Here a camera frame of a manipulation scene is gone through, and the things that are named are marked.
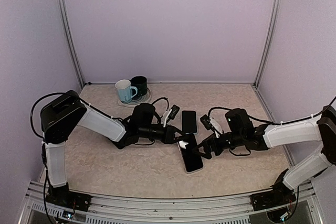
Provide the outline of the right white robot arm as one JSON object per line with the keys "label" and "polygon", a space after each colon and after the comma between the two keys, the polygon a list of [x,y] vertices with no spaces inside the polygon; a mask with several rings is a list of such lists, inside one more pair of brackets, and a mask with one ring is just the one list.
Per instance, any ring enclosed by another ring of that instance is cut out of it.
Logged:
{"label": "right white robot arm", "polygon": [[259,126],[254,126],[253,118],[240,108],[229,109],[225,118],[230,128],[227,133],[221,131],[209,114],[201,117],[203,125],[213,134],[192,149],[194,154],[211,159],[213,154],[218,156],[223,150],[232,151],[240,146],[248,151],[266,151],[293,143],[320,143],[314,152],[279,176],[276,188],[268,194],[273,205],[287,199],[289,190],[335,164],[335,109],[330,105],[306,118],[281,123],[263,121]]}

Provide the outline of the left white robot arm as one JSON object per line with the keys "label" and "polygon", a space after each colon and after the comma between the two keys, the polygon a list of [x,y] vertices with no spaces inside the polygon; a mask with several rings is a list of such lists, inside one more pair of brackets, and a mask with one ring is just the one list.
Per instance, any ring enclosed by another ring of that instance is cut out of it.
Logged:
{"label": "left white robot arm", "polygon": [[134,107],[130,116],[116,118],[100,111],[70,90],[58,93],[58,98],[45,105],[40,112],[41,129],[48,180],[53,189],[53,197],[66,206],[73,201],[73,193],[68,185],[65,171],[65,145],[72,131],[80,126],[108,138],[117,148],[135,144],[140,138],[147,138],[163,144],[179,143],[186,148],[186,133],[169,125],[179,108],[168,109],[159,116],[155,106],[141,103]]}

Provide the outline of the grey patterned saucer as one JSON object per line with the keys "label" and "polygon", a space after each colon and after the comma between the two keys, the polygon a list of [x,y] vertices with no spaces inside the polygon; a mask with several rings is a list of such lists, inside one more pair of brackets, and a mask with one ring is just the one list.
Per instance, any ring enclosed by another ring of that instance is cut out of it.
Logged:
{"label": "grey patterned saucer", "polygon": [[148,103],[151,101],[151,89],[147,88],[147,93],[144,96],[141,96],[137,99],[132,99],[132,101],[130,103],[123,103],[120,100],[118,100],[118,105],[119,106],[124,106],[127,108],[134,108],[135,106],[141,104],[141,103]]}

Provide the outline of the black mug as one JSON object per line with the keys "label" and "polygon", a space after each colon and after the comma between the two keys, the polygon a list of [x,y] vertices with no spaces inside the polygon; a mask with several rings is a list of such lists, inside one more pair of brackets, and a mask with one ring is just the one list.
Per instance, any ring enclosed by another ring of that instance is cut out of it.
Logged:
{"label": "black mug", "polygon": [[133,77],[131,79],[131,85],[137,88],[137,96],[142,97],[147,94],[147,78],[145,76]]}

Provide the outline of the light blue mug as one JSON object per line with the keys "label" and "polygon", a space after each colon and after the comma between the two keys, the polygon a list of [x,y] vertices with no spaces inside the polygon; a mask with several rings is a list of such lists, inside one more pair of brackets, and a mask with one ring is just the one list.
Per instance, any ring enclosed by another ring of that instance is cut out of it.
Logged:
{"label": "light blue mug", "polygon": [[128,104],[138,94],[137,87],[131,85],[131,81],[127,79],[119,80],[115,84],[119,100],[122,103]]}

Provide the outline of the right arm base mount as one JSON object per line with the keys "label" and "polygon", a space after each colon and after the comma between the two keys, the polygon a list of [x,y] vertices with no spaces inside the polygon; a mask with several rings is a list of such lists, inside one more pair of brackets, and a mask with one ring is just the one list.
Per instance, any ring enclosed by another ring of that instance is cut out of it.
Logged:
{"label": "right arm base mount", "polygon": [[271,186],[270,191],[256,193],[250,196],[254,211],[273,208],[296,201],[294,190],[289,189],[283,181],[285,173],[288,170],[287,168],[278,176],[275,183]]}

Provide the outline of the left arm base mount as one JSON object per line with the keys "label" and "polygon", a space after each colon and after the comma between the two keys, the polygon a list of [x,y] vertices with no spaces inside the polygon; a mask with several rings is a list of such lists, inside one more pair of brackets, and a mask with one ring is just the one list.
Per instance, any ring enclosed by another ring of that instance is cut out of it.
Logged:
{"label": "left arm base mount", "polygon": [[49,186],[46,201],[56,206],[87,212],[91,196],[69,190],[69,185],[66,183],[61,187]]}

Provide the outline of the front aluminium rail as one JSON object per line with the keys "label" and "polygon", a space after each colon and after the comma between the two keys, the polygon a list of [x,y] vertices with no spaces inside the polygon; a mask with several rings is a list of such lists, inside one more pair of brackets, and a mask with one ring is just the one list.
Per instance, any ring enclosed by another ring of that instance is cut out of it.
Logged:
{"label": "front aluminium rail", "polygon": [[299,201],[256,210],[254,192],[218,197],[139,198],[89,193],[75,208],[44,202],[43,183],[31,181],[15,223],[268,223],[274,211],[295,213],[285,223],[325,223],[314,188],[305,182]]}

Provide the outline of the right aluminium frame post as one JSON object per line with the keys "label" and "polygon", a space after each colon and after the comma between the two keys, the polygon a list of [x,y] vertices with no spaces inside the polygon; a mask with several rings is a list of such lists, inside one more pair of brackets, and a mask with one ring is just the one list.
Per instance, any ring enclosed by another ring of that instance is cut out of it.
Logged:
{"label": "right aluminium frame post", "polygon": [[258,70],[257,70],[257,73],[256,73],[256,77],[255,77],[255,80],[254,80],[254,83],[253,83],[253,86],[255,87],[255,89],[259,89],[262,77],[263,77],[265,69],[266,69],[266,64],[267,64],[267,60],[268,60],[268,57],[269,57],[269,52],[270,52],[270,49],[271,49],[272,40],[273,40],[274,33],[275,33],[275,30],[276,30],[276,24],[277,24],[280,4],[281,4],[281,0],[273,0],[273,2],[272,2],[270,20],[269,20],[269,24],[268,24],[267,33],[266,33],[266,40],[265,40],[265,43],[264,43],[260,64],[259,64],[259,67],[258,67]]}

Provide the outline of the aluminium frame post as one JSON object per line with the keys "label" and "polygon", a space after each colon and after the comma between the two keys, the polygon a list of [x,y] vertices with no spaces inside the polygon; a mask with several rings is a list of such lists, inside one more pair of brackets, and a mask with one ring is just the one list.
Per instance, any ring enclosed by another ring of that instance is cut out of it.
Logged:
{"label": "aluminium frame post", "polygon": [[66,42],[67,42],[69,53],[70,53],[70,59],[73,64],[75,75],[79,83],[79,86],[83,88],[86,83],[85,83],[85,79],[82,73],[82,69],[80,66],[80,62],[77,56],[74,40],[73,40],[71,29],[70,29],[70,23],[69,23],[69,18],[68,18],[67,9],[66,9],[66,1],[65,0],[57,0],[57,1],[58,1],[59,11],[60,11],[62,27],[64,30]]}
{"label": "aluminium frame post", "polygon": [[266,64],[267,64],[267,60],[268,60],[268,57],[269,57],[269,52],[270,52],[270,49],[271,49],[272,40],[273,40],[274,33],[275,33],[275,30],[276,30],[276,24],[277,24],[280,4],[281,4],[281,0],[273,0],[273,2],[272,2],[270,20],[269,20],[269,24],[268,24],[267,33],[266,33],[266,40],[265,40],[265,43],[264,43],[260,64],[259,64],[259,67],[258,67],[258,70],[257,70],[257,73],[256,73],[256,77],[255,77],[255,80],[254,80],[254,83],[253,83],[253,86],[255,87],[255,89],[259,89],[262,77],[263,77],[265,69],[266,69]]}

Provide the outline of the left aluminium frame post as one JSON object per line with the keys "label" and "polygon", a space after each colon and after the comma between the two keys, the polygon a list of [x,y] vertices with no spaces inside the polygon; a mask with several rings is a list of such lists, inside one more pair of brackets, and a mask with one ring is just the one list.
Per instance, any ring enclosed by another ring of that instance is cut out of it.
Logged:
{"label": "left aluminium frame post", "polygon": [[67,9],[66,9],[66,1],[65,0],[57,0],[57,1],[58,1],[59,11],[60,11],[62,27],[64,30],[66,42],[67,42],[69,53],[70,53],[70,59],[73,64],[75,75],[79,83],[79,86],[83,88],[86,83],[85,83],[85,79],[82,73],[82,69],[80,66],[80,62],[77,56],[74,40],[73,40],[71,29],[70,29],[70,23],[69,23],[69,18],[68,18]]}

